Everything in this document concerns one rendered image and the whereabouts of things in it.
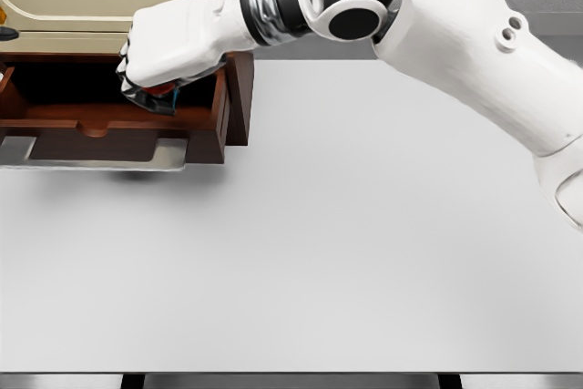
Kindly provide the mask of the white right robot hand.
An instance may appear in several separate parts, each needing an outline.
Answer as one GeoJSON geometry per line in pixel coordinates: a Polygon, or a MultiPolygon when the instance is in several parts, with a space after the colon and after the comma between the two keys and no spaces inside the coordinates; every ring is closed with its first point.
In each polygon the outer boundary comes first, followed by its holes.
{"type": "Polygon", "coordinates": [[[225,4],[225,0],[172,0],[138,10],[119,51],[116,74],[122,95],[131,86],[173,83],[181,89],[222,67],[226,56],[211,25],[225,4]]]}

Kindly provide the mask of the red and black switch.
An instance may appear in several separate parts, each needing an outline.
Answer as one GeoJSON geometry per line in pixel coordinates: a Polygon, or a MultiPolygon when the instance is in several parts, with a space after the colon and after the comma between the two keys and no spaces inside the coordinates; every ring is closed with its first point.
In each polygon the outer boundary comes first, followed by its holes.
{"type": "Polygon", "coordinates": [[[151,88],[131,86],[123,94],[130,102],[151,113],[174,116],[179,87],[173,83],[151,88]]]}

